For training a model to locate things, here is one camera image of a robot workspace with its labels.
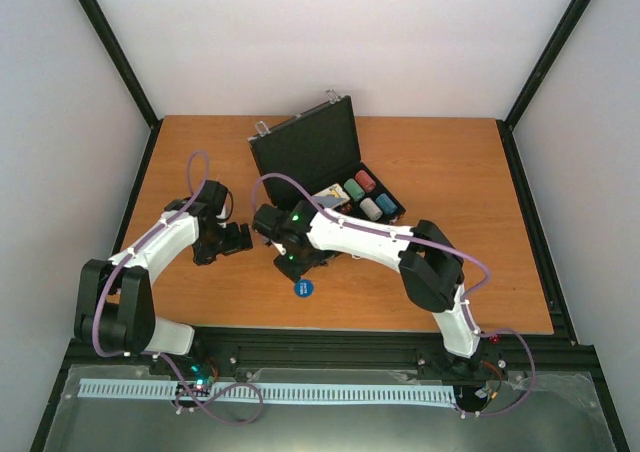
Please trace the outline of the orange dealer button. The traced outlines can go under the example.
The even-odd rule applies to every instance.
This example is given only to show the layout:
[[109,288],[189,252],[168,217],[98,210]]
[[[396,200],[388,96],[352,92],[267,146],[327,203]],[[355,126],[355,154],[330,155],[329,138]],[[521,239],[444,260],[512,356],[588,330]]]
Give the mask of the orange dealer button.
[[314,292],[314,284],[309,279],[300,279],[294,284],[293,290],[298,298],[309,298]]

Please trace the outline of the playing card deck box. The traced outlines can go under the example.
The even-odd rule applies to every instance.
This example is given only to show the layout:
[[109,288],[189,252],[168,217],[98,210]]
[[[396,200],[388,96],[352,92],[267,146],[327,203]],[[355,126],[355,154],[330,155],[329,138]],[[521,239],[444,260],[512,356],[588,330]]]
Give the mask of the playing card deck box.
[[339,183],[335,183],[315,193],[312,198],[321,207],[328,209],[339,208],[350,201],[349,194]]

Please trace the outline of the white poker chip stack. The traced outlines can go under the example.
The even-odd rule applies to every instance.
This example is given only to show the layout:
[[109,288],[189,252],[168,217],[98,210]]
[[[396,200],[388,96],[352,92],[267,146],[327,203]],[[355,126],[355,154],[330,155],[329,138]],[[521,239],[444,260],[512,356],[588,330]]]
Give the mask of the white poker chip stack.
[[364,198],[359,207],[370,221],[377,221],[383,216],[382,210],[371,198]]

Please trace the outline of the green poker chip stack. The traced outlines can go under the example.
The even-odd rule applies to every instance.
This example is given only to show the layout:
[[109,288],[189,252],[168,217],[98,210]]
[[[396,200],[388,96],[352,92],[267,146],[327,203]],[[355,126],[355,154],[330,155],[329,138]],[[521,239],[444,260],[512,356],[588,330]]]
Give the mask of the green poker chip stack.
[[366,195],[364,189],[353,178],[350,178],[344,182],[344,190],[349,194],[354,202],[359,202]]

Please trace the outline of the red poker chip stack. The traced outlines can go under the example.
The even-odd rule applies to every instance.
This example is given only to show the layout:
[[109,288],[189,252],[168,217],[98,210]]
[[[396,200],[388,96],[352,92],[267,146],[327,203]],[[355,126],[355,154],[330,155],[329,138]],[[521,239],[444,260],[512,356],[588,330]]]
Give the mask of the red poker chip stack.
[[355,174],[354,179],[366,193],[370,193],[376,188],[376,181],[365,170],[358,171]]

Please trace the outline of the blue poker chip stack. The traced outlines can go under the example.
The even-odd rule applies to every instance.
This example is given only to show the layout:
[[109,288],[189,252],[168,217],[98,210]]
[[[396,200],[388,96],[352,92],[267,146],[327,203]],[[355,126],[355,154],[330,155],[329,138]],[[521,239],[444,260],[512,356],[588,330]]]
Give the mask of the blue poker chip stack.
[[388,216],[394,215],[398,209],[396,203],[386,193],[382,193],[377,196],[375,199],[375,203],[381,209],[381,211]]

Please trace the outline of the black poker set case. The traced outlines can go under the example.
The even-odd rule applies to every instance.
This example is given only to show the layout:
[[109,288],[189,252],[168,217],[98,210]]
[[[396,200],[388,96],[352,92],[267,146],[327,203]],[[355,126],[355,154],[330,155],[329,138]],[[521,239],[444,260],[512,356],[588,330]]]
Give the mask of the black poker set case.
[[295,117],[267,127],[258,123],[257,134],[249,145],[261,180],[269,197],[268,205],[290,212],[301,201],[308,201],[319,210],[312,196],[335,183],[344,189],[344,182],[360,170],[367,171],[376,181],[376,188],[364,198],[374,202],[386,193],[396,203],[394,215],[370,221],[359,202],[350,201],[334,210],[340,214],[374,223],[394,225],[405,208],[386,185],[362,161],[356,120],[350,96],[326,93],[326,102]]

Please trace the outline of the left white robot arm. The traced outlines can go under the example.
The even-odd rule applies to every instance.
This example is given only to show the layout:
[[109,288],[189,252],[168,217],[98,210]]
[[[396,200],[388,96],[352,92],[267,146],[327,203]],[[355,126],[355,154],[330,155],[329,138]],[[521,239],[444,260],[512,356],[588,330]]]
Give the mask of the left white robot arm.
[[249,226],[232,222],[234,199],[217,181],[205,180],[186,199],[169,203],[141,238],[107,260],[81,269],[74,334],[101,357],[172,354],[186,374],[201,372],[208,350],[192,326],[156,314],[152,286],[184,250],[198,266],[252,248]]

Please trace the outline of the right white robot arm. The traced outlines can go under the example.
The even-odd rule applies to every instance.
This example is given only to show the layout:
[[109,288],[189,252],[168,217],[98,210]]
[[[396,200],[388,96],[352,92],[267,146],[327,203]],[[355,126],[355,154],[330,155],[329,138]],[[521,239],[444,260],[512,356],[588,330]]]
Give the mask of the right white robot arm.
[[386,225],[301,201],[290,212],[261,205],[252,229],[276,247],[276,268],[294,282],[339,254],[398,273],[409,301],[433,315],[449,360],[457,367],[480,361],[480,331],[463,302],[464,258],[434,223]]

